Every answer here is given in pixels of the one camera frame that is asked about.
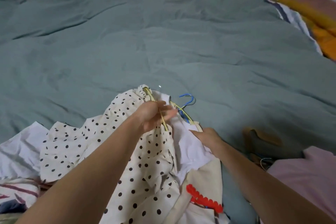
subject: left hand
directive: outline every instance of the left hand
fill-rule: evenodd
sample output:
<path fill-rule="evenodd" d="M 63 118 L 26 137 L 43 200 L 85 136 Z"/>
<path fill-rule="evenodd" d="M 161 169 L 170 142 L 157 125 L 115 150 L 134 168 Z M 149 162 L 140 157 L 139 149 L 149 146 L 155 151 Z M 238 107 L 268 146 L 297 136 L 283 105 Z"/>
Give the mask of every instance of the left hand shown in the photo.
<path fill-rule="evenodd" d="M 177 109 L 173 109 L 171 105 L 166 105 L 165 101 L 148 101 L 141 104 L 132 114 L 140 121 L 143 133 L 160 126 L 162 119 L 159 110 L 165 121 L 171 119 L 178 113 Z"/>

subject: forearm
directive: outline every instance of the forearm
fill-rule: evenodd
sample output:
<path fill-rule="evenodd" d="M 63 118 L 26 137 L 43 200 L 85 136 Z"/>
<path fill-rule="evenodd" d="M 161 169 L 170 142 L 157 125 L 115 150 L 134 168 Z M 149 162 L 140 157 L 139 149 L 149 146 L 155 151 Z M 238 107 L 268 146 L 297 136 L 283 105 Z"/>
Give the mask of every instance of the forearm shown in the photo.
<path fill-rule="evenodd" d="M 263 171 L 225 142 L 214 149 L 265 224 L 333 223 L 322 210 Z"/>
<path fill-rule="evenodd" d="M 138 119 L 130 116 L 17 223 L 98 223 L 142 134 L 140 127 Z"/>

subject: pink clothing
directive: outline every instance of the pink clothing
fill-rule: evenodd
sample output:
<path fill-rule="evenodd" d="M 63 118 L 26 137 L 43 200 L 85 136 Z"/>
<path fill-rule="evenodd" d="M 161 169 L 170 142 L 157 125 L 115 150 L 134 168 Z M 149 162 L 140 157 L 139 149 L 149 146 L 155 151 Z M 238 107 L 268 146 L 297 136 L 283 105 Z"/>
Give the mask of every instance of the pink clothing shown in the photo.
<path fill-rule="evenodd" d="M 276 161 L 268 172 L 336 221 L 336 156 L 311 146 L 305 158 Z"/>

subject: right hand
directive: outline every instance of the right hand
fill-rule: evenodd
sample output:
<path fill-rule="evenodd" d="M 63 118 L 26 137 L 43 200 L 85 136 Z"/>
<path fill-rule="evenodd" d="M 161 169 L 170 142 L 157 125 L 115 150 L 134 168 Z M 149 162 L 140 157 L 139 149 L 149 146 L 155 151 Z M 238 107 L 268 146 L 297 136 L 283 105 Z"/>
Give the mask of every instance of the right hand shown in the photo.
<path fill-rule="evenodd" d="M 194 136 L 197 137 L 204 146 L 208 147 L 212 154 L 214 154 L 216 157 L 216 149 L 223 141 L 213 128 L 204 128 L 203 132 L 198 132 L 195 130 L 190 130 L 190 132 L 193 133 Z"/>

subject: hand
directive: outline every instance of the hand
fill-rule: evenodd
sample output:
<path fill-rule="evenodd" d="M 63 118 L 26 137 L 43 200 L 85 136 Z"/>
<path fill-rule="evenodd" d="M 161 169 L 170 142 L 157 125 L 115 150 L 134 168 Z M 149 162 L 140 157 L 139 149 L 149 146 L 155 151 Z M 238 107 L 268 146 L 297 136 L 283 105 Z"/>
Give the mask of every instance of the hand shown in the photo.
<path fill-rule="evenodd" d="M 173 109 L 171 105 L 166 105 L 165 101 L 148 101 L 133 113 L 141 123 L 143 133 L 149 132 L 162 122 L 160 111 L 165 121 L 174 117 L 178 110 Z"/>
<path fill-rule="evenodd" d="M 218 156 L 216 156 L 216 149 L 219 144 L 223 143 L 223 141 L 213 128 L 205 128 L 203 129 L 203 132 L 194 130 L 190 130 L 190 132 L 192 132 L 194 136 L 197 137 L 204 146 L 208 147 L 212 154 L 218 158 Z"/>

